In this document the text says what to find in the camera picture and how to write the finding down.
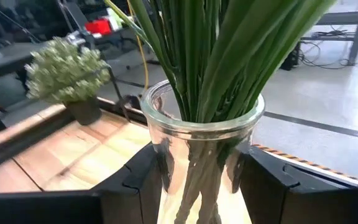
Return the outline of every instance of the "hazard tape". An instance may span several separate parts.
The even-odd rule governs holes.
[[[299,157],[296,157],[296,156],[293,156],[293,155],[290,155],[290,154],[287,154],[287,153],[284,153],[282,151],[279,151],[279,150],[275,150],[275,149],[271,149],[269,147],[265,147],[265,146],[261,146],[259,144],[254,144],[253,146],[265,151],[265,152],[269,152],[269,153],[272,153],[272,154],[275,154],[275,155],[278,155],[278,156],[282,156],[282,157],[285,157],[287,159],[291,159],[293,161],[297,161],[297,162],[300,162],[300,163],[304,163],[304,164],[307,164],[309,166],[312,166],[312,167],[316,167],[316,168],[319,168],[319,169],[322,169],[322,170],[325,170],[325,171],[328,171],[328,172],[332,172],[334,174],[337,174],[337,175],[341,175],[343,177],[347,177],[347,178],[350,178],[350,179],[353,179],[353,180],[358,180],[357,177],[352,177],[352,176],[349,176],[347,174],[344,174],[342,172],[339,172],[339,171],[336,171],[336,170],[332,170],[328,167],[325,167],[325,166],[321,166],[319,164],[315,164],[314,162],[310,162],[310,161],[307,161],[307,160],[304,160],[304,159],[301,159]]]

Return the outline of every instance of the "red object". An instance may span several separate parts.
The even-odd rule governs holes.
[[[92,34],[111,34],[110,22],[108,19],[98,19],[85,24],[85,29]]]

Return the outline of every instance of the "small white flowers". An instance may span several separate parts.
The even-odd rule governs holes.
[[[108,71],[101,70],[108,64],[99,59],[98,50],[83,47],[80,52],[61,38],[54,38],[40,52],[33,52],[34,62],[25,66],[30,78],[28,96],[66,103],[95,95],[110,79]]]

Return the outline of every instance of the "glass vase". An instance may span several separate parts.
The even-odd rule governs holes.
[[[245,115],[218,123],[180,119],[169,82],[141,101],[162,174],[160,224],[250,223],[239,190],[244,153],[264,112],[264,99]]]

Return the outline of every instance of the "yellow cable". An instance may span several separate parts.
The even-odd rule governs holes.
[[[132,12],[131,4],[129,3],[129,0],[127,0],[127,3],[128,3],[128,8],[129,8],[129,14],[131,15],[131,17],[133,19],[135,19],[134,13]],[[139,46],[140,54],[141,54],[142,60],[143,60],[144,73],[145,73],[145,83],[144,83],[143,93],[145,93],[146,90],[149,88],[149,71],[147,70],[146,58],[144,57],[142,43],[140,42],[140,38],[138,35],[136,35],[136,39],[137,39],[137,45]]]

